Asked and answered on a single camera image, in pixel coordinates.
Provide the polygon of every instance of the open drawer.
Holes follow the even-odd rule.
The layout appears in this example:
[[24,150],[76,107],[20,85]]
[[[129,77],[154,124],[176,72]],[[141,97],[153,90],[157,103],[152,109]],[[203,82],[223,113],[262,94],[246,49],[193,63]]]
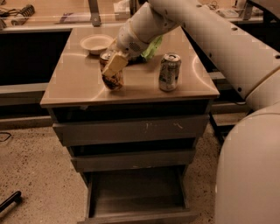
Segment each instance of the open drawer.
[[191,212],[179,166],[93,172],[87,218],[80,224],[187,223]]

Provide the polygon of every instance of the white bowl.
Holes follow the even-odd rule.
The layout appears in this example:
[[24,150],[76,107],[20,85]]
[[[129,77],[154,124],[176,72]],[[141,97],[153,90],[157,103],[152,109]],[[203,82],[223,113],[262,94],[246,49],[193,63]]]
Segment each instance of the white bowl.
[[80,41],[82,48],[89,51],[93,55],[99,55],[105,51],[113,42],[113,38],[104,34],[93,34],[83,38]]

